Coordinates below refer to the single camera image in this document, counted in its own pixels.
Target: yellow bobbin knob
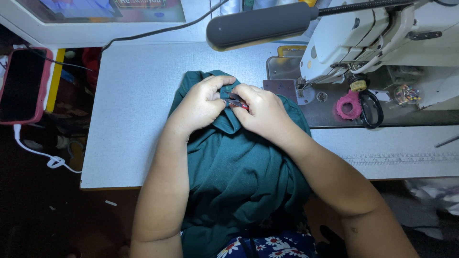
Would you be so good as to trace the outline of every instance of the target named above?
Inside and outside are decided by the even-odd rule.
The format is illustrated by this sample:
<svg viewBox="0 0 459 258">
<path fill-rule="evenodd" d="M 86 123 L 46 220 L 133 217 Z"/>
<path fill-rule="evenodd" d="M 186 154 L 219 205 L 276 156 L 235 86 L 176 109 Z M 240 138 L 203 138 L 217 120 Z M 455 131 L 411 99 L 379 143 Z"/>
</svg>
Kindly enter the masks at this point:
<svg viewBox="0 0 459 258">
<path fill-rule="evenodd" d="M 367 89 L 367 83 L 365 81 L 355 81 L 351 83 L 351 90 L 355 91 L 362 91 Z"/>
</svg>

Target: yellow stripe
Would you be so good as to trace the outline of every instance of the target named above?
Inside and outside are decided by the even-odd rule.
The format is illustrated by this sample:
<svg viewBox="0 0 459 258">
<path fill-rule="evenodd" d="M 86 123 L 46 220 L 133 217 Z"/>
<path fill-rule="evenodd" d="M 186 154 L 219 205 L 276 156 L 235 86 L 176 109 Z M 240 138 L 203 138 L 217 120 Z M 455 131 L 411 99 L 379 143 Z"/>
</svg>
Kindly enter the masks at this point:
<svg viewBox="0 0 459 258">
<path fill-rule="evenodd" d="M 65 48 L 57 50 L 56 61 L 64 61 Z M 61 80 L 62 65 L 54 64 L 53 75 L 51 77 L 51 86 L 48 94 L 48 102 L 46 103 L 46 111 L 53 112 L 54 104 L 56 103 L 57 88 L 59 87 L 59 81 Z"/>
</svg>

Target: phone screen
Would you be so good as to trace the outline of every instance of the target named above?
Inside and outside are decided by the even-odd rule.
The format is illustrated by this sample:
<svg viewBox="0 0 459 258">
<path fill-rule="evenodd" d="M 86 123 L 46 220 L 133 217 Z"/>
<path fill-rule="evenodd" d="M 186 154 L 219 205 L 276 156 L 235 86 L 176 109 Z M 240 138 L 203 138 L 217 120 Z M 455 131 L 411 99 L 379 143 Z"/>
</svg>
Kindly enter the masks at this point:
<svg viewBox="0 0 459 258">
<path fill-rule="evenodd" d="M 2 122 L 27 121 L 35 116 L 45 59 L 33 51 L 46 56 L 39 49 L 17 50 L 11 56 L 0 99 Z"/>
</svg>

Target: dark green garment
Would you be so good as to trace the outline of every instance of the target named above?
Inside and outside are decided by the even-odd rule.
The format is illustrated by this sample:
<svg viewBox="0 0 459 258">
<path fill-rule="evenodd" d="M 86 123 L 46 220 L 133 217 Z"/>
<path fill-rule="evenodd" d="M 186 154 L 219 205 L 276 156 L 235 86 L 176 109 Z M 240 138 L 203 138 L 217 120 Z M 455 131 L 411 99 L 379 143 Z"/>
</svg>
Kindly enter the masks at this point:
<svg viewBox="0 0 459 258">
<path fill-rule="evenodd" d="M 169 115 L 188 90 L 215 70 L 187 72 L 177 90 Z M 225 91 L 236 85 L 223 86 Z M 300 108 L 279 95 L 290 118 L 311 135 Z M 190 197 L 182 224 L 186 258 L 215 257 L 231 239 L 230 234 L 267 218 L 278 208 L 300 213 L 310 192 L 298 167 L 278 147 L 245 130 L 227 107 L 206 128 L 191 134 L 188 142 Z"/>
</svg>

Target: black scissors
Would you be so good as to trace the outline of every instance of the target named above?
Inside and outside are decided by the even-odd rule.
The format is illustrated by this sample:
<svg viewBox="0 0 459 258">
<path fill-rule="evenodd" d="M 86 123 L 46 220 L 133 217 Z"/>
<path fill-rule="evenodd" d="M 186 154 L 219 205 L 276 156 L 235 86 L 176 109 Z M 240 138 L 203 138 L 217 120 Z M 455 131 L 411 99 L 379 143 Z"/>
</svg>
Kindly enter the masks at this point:
<svg viewBox="0 0 459 258">
<path fill-rule="evenodd" d="M 239 97 L 239 95 L 237 94 L 234 94 L 234 93 L 231 93 L 231 92 L 225 92 L 226 94 L 228 94 L 228 96 L 231 98 L 231 99 L 223 99 L 235 106 L 238 106 L 238 107 L 242 107 L 242 108 L 245 108 L 247 110 L 249 110 L 249 106 L 247 105 L 247 103 L 241 99 L 241 97 Z"/>
</svg>

